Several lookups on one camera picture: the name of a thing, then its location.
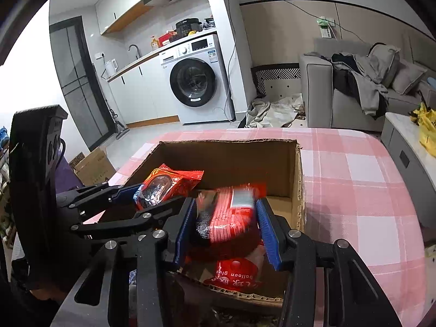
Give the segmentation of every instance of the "clothes pile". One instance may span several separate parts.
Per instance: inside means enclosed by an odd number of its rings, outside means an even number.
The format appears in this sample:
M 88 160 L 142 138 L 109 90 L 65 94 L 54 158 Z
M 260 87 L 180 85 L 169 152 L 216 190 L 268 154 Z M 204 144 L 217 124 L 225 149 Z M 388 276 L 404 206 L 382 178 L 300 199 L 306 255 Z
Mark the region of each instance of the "clothes pile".
M 333 87 L 353 97 L 366 115 L 374 119 L 384 116 L 387 109 L 387 87 L 392 83 L 400 62 L 400 49 L 376 43 L 367 56 L 341 52 L 333 54 Z
M 247 112 L 246 128 L 287 128 L 295 118 L 304 113 L 301 93 L 270 102 L 257 98 Z

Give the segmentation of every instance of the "red snack package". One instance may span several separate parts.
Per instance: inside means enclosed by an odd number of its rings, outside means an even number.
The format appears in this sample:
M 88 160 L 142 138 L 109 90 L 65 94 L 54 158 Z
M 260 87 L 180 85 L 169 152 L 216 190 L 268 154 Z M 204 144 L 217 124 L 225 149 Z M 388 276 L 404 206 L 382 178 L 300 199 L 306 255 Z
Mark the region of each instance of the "red snack package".
M 197 218 L 196 239 L 190 254 L 195 260 L 216 261 L 244 257 L 260 241 L 255 202 L 266 195 L 265 185 L 219 188 L 197 200 L 206 204 Z
M 246 291 L 260 285 L 265 247 L 261 242 L 257 248 L 245 258 L 233 258 L 218 261 L 215 276 L 206 279 L 204 284 L 217 286 L 227 290 Z
M 173 196 L 188 196 L 200 181 L 203 171 L 174 171 L 162 164 L 151 171 L 134 194 L 138 210 L 157 205 Z

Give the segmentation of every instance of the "kitchen counter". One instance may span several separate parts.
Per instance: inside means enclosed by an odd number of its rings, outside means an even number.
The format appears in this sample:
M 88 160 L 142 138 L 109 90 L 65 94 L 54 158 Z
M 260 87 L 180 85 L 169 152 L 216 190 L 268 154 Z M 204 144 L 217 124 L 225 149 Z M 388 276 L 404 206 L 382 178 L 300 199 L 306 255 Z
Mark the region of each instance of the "kitchen counter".
M 170 49 L 172 47 L 175 47 L 176 45 L 180 45 L 184 42 L 187 42 L 189 40 L 192 39 L 196 39 L 199 37 L 203 37 L 206 36 L 208 34 L 213 34 L 216 33 L 216 28 L 209 28 L 209 29 L 205 29 L 201 32 L 197 32 L 195 34 L 192 34 L 190 36 L 184 37 L 184 38 L 180 38 L 178 40 L 176 40 L 175 42 L 169 43 L 163 47 L 158 48 L 157 50 L 153 50 L 152 52 L 149 52 L 148 54 L 141 56 L 141 58 L 139 58 L 138 60 L 134 61 L 133 63 L 130 63 L 129 65 L 123 67 L 120 71 L 118 71 L 116 74 L 112 75 L 111 77 L 109 77 L 107 79 L 107 82 L 111 82 L 112 80 L 116 79 L 118 76 L 121 76 L 122 74 L 126 73 L 127 71 L 129 71 L 130 69 L 133 69 L 134 67 L 146 62 L 147 60 L 150 60 L 156 56 L 159 55 L 159 53 Z

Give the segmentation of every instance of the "washing machine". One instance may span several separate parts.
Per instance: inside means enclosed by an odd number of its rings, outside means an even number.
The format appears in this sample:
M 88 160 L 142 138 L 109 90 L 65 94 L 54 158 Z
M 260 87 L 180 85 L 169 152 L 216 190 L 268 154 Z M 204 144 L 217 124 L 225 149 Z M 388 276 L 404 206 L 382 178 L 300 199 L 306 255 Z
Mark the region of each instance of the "washing machine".
M 235 118 L 216 34 L 167 49 L 159 57 L 182 124 Z

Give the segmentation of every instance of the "rice cooker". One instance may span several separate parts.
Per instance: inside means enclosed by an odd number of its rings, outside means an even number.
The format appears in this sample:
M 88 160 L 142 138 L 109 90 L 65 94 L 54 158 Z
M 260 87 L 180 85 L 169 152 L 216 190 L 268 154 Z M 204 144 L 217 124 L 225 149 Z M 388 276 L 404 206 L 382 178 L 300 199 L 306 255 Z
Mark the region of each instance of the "rice cooker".
M 198 18 L 186 18 L 176 23 L 177 36 L 180 38 L 188 36 L 189 32 L 203 30 L 203 25 Z

